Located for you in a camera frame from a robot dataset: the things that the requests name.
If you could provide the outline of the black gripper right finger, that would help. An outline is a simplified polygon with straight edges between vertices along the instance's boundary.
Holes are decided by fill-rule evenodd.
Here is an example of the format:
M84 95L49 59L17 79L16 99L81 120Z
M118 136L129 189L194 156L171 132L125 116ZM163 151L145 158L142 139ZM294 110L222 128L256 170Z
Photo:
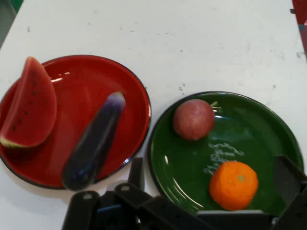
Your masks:
M273 230L305 230L307 228L307 176L286 156L276 156L273 181L286 203Z

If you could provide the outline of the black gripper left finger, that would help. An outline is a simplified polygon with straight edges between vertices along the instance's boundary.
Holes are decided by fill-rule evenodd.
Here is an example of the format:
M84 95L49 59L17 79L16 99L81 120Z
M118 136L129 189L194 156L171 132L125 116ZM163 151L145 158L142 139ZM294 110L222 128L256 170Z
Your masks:
M142 158L132 160L127 181L113 184L103 196L95 191L72 196L64 230L207 230L200 218L162 196L144 191Z

